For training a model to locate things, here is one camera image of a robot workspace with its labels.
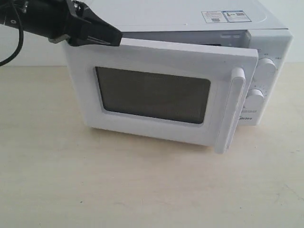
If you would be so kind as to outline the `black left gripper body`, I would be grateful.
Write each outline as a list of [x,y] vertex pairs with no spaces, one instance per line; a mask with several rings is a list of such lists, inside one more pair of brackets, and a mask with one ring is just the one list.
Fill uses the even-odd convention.
[[0,23],[59,43],[83,39],[83,3],[77,0],[2,0]]

